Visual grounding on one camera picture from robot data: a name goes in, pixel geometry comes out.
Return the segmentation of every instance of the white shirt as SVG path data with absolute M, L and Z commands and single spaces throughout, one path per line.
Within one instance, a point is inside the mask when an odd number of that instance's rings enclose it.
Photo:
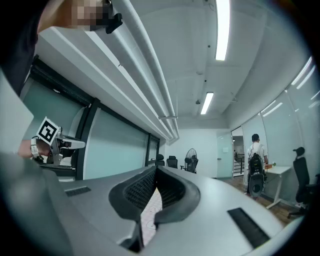
M 259 143 L 259 142 L 254 142 L 247 150 L 248 154 L 248 159 L 254 155 L 254 153 L 257 153 L 262 160 L 262 166 L 264 166 L 265 162 L 265 156 L 267 156 L 268 152 L 267 149 L 265 148 L 265 145 Z

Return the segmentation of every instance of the wooden floor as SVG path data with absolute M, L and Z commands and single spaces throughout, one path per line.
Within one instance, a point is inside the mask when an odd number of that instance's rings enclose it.
M 230 184 L 231 186 L 235 187 L 236 189 L 240 190 L 241 192 L 245 192 L 245 185 L 243 184 L 244 177 L 237 176 L 231 179 L 225 179 L 224 182 Z M 259 196 L 256 200 L 259 204 L 263 205 L 264 207 L 270 205 L 272 202 Z M 278 219 L 282 222 L 284 226 L 289 224 L 291 221 L 295 219 L 294 216 L 291 216 L 290 219 L 287 218 L 289 212 L 296 212 L 297 209 L 291 206 L 288 206 L 282 202 L 279 202 L 275 206 L 269 209 Z

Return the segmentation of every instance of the doorway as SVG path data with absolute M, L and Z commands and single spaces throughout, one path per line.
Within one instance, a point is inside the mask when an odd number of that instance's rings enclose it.
M 242 127 L 231 132 L 233 141 L 233 177 L 245 174 L 245 144 Z

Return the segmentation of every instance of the white desk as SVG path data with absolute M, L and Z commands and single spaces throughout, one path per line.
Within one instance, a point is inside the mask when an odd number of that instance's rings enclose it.
M 275 193 L 273 203 L 269 204 L 266 207 L 267 209 L 270 209 L 272 206 L 275 206 L 277 203 L 279 203 L 281 201 L 281 199 L 279 198 L 279 194 L 280 194 L 281 185 L 282 185 L 282 174 L 289 171 L 290 169 L 291 169 L 291 166 L 273 166 L 270 169 L 264 170 L 264 172 L 267 174 L 277 174 L 280 177 L 280 179 L 278 181 L 278 186 L 276 188 L 276 193 Z

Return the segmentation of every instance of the person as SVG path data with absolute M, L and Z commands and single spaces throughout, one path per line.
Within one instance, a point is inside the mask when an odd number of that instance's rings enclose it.
M 95 26 L 103 18 L 102 0 L 32 0 L 4 1 L 1 9 L 11 13 L 14 27 L 3 22 L 1 69 L 15 91 L 20 96 L 32 65 L 38 34 L 50 27 L 83 28 Z M 48 156 L 50 146 L 37 139 L 39 155 Z M 23 140 L 18 155 L 31 158 L 31 140 Z
M 258 134 L 253 134 L 252 137 L 252 145 L 247 149 L 247 156 L 248 156 L 248 164 L 250 161 L 250 158 L 254 155 L 254 153 L 257 153 L 260 156 L 261 159 L 261 166 L 262 168 L 268 164 L 268 154 L 267 154 L 267 149 L 263 144 L 260 143 L 260 138 Z M 245 189 L 245 194 L 247 196 L 250 195 L 250 173 L 248 172 L 247 175 L 247 186 Z

